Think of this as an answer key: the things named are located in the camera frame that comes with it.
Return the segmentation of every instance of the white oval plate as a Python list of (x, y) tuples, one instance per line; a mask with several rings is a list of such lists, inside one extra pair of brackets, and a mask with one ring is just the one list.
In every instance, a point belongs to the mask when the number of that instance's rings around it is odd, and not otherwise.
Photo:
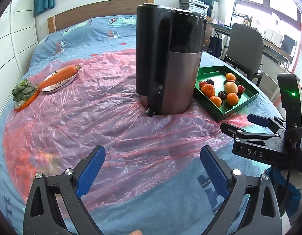
[[(46, 79), (50, 78), (50, 77), (51, 77), (52, 75), (54, 75), (55, 73), (56, 73), (56, 72), (50, 74), (49, 76), (46, 77)], [(73, 80), (76, 78), (76, 75), (77, 75), (77, 73), (75, 73), (74, 76), (71, 76), (71, 77), (68, 78), (68, 79), (65, 79), (65, 80), (63, 80), (63, 81), (61, 81), (61, 82), (59, 82), (59, 83), (56, 83), (56, 84), (52, 85), (52, 86), (48, 86), (48, 87), (45, 87), (45, 88), (41, 89), (41, 91), (43, 91), (43, 92), (45, 92), (45, 93), (50, 93), (50, 94), (51, 94), (51, 93), (55, 93), (56, 91), (61, 90), (62, 88), (66, 87), (66, 86), (68, 86), (70, 83), (72, 83)]]

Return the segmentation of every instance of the green tray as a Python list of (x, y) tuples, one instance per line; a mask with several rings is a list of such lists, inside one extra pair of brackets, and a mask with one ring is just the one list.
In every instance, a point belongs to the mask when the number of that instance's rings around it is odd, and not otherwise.
[[(243, 95), (240, 96), (239, 102), (236, 106), (232, 107), (228, 103), (223, 101), (220, 108), (214, 105), (199, 89), (199, 82), (207, 79), (212, 79), (214, 81), (215, 95), (217, 96), (220, 91), (224, 91), (224, 85), (226, 81), (226, 74), (233, 73), (236, 76), (237, 85), (243, 85), (245, 91)], [(243, 107), (248, 105), (250, 102), (255, 100), (259, 94), (259, 91), (242, 76), (238, 75), (234, 69), (231, 69), (225, 65), (222, 66), (211, 66), (199, 68), (197, 81), (195, 83), (195, 88), (193, 92), (194, 98), (202, 105), (202, 107), (210, 113), (210, 115), (219, 122), (228, 118), (232, 114), (241, 110)]]

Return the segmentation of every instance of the screw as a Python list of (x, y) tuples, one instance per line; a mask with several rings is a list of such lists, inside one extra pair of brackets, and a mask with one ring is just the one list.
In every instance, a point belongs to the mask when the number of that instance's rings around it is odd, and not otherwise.
[(67, 169), (66, 171), (64, 171), (65, 175), (71, 175), (73, 173), (72, 169)]
[(234, 175), (236, 175), (236, 176), (240, 176), (240, 175), (241, 175), (241, 171), (238, 170), (238, 169), (233, 169), (233, 170), (232, 170), (232, 173), (233, 173)]
[(266, 174), (263, 174), (263, 175), (262, 175), (262, 178), (265, 179), (265, 180), (268, 180), (268, 179), (269, 179), (269, 176), (266, 175)]
[(36, 178), (37, 178), (37, 179), (41, 179), (41, 178), (42, 178), (42, 173), (41, 173), (41, 172), (38, 172), (38, 173), (36, 174)]

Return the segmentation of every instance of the orange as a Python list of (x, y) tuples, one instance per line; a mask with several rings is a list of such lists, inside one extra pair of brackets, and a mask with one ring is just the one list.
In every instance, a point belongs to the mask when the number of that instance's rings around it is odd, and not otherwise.
[(238, 95), (236, 95), (235, 93), (229, 93), (227, 95), (227, 103), (230, 105), (230, 106), (235, 106), (237, 105), (237, 103), (239, 102), (239, 98), (238, 98)]
[(210, 101), (215, 104), (216, 107), (220, 108), (222, 105), (222, 99), (219, 98), (218, 96), (212, 96), (210, 97)]
[(215, 88), (211, 84), (205, 84), (201, 88), (201, 92), (208, 98), (215, 95)]
[(237, 94), (238, 93), (238, 86), (234, 82), (227, 82), (224, 85), (224, 90), (227, 94), (229, 94), (229, 93)]
[(229, 81), (229, 80), (236, 80), (236, 76), (233, 75), (233, 73), (227, 73), (226, 74), (226, 80)]

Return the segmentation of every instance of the blue gripper pad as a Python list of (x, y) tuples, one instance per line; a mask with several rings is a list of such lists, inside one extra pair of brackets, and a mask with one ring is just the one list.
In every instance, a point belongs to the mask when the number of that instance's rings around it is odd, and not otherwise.
[(269, 120), (265, 117), (261, 117), (258, 115), (254, 115), (254, 114), (249, 114), (248, 115), (248, 121), (250, 123), (262, 126), (262, 127), (269, 127)]
[(226, 199), (229, 196), (227, 176), (215, 160), (216, 158), (218, 160), (220, 159), (213, 152), (213, 154), (215, 155), (214, 158), (210, 151), (213, 151), (210, 146), (202, 147), (200, 152), (201, 163), (203, 164), (206, 173), (211, 179), (211, 182), (217, 194), (223, 196), (224, 199)]
[(89, 192), (104, 161), (105, 149), (104, 147), (100, 147), (78, 178), (77, 190), (75, 192), (78, 198), (81, 198)]

